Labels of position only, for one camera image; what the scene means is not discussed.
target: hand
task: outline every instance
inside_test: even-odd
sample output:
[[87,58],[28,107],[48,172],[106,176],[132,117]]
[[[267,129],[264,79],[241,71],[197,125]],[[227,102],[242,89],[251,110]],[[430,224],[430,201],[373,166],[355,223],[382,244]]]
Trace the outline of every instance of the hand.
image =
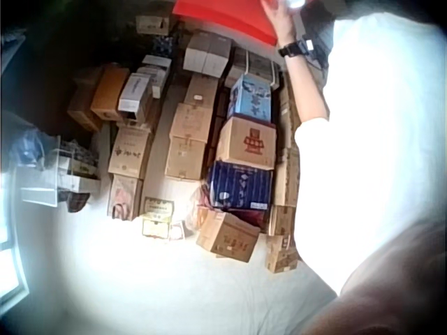
[[277,8],[273,7],[268,0],[261,0],[261,4],[277,34],[279,47],[285,47],[296,41],[296,30],[293,23],[292,13],[287,8],[286,0],[276,1]]

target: navy blue box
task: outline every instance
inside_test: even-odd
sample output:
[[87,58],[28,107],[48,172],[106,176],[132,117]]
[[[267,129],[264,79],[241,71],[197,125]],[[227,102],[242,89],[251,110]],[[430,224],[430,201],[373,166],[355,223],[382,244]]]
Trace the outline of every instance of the navy blue box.
[[216,161],[208,174],[210,202],[221,209],[262,209],[270,206],[272,171]]

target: small box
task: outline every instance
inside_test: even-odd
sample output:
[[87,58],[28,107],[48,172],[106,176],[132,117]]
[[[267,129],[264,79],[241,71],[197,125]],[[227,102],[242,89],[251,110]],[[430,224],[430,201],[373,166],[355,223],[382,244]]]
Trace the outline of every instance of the small box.
[[202,73],[211,45],[211,33],[196,31],[184,55],[183,69]]
[[118,112],[118,102],[129,73],[130,71],[127,68],[118,68],[116,66],[107,66],[105,68],[91,102],[91,110],[102,120],[123,120],[122,114]]
[[142,193],[142,181],[136,178],[113,176],[107,215],[123,221],[138,216]]
[[144,123],[151,102],[152,87],[149,85],[149,78],[137,73],[131,74],[119,97],[118,110],[125,112],[127,119]]
[[300,256],[296,248],[289,248],[284,251],[269,252],[265,259],[265,267],[272,273],[278,274],[288,272],[298,267]]
[[152,1],[147,14],[137,15],[136,28],[139,34],[168,36],[175,25],[174,4],[166,1]]
[[218,84],[219,81],[216,78],[194,73],[189,83],[184,103],[212,110]]
[[245,115],[261,121],[272,121],[272,92],[265,82],[243,75],[231,89],[228,117]]
[[296,208],[286,206],[272,206],[270,210],[270,224],[268,234],[292,235],[295,222]]
[[152,148],[152,134],[134,128],[121,127],[113,146],[109,173],[144,179]]
[[204,142],[172,137],[166,161],[165,176],[185,180],[200,180],[205,145]]
[[225,71],[226,64],[230,58],[231,39],[212,34],[210,48],[203,66],[202,73],[220,78]]
[[273,124],[231,117],[223,126],[216,159],[273,170],[277,134]]
[[179,103],[170,129],[170,137],[208,142],[212,110]]
[[85,130],[97,132],[101,130],[103,122],[90,110],[94,92],[90,86],[79,86],[70,100],[67,113]]
[[197,245],[224,257],[249,262],[261,230],[229,213],[208,215]]
[[300,187],[300,154],[284,149],[275,168],[273,204],[296,207]]
[[207,182],[213,207],[261,210],[269,208],[271,171],[215,161]]

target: tan box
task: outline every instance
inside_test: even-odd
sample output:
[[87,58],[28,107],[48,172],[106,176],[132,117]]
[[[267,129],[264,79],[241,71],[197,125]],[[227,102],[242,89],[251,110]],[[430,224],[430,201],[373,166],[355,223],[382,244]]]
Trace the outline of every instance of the tan box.
[[102,120],[123,120],[123,116],[118,112],[118,101],[129,73],[127,68],[118,68],[116,66],[107,66],[105,68],[91,102],[91,110]]
[[298,267],[300,256],[296,248],[289,248],[284,251],[269,252],[265,259],[265,266],[272,273],[287,272]]
[[278,125],[278,148],[298,150],[295,142],[295,132],[301,125],[300,118],[296,109],[281,111]]
[[123,221],[132,221],[138,216],[142,181],[136,178],[113,176],[107,215]]
[[179,103],[169,136],[208,142],[212,110]]
[[218,84],[219,81],[216,78],[194,73],[189,83],[184,103],[212,110]]
[[270,236],[292,235],[295,213],[296,208],[294,207],[272,206],[268,234]]
[[260,231],[232,214],[216,213],[207,215],[197,245],[217,255],[248,262]]
[[183,69],[202,73],[210,45],[211,33],[196,31],[186,48]]
[[147,131],[127,127],[119,128],[108,172],[144,179],[152,140],[152,134]]
[[174,4],[166,1],[152,1],[147,7],[147,14],[138,15],[137,33],[168,36],[175,24]]
[[100,131],[103,122],[90,110],[94,88],[81,85],[70,100],[67,113],[87,131]]
[[202,177],[205,143],[172,137],[166,161],[165,175],[167,177],[200,180]]
[[273,170],[276,139],[276,129],[272,124],[231,117],[221,130],[216,159]]
[[300,187],[300,154],[284,149],[275,167],[273,204],[296,207]]

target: red sheet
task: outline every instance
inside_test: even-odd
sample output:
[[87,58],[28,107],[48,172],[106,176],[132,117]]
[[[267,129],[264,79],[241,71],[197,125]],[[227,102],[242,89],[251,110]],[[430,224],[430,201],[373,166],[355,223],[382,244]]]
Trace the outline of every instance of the red sheet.
[[260,0],[177,0],[174,14],[221,24],[264,43],[277,44]]

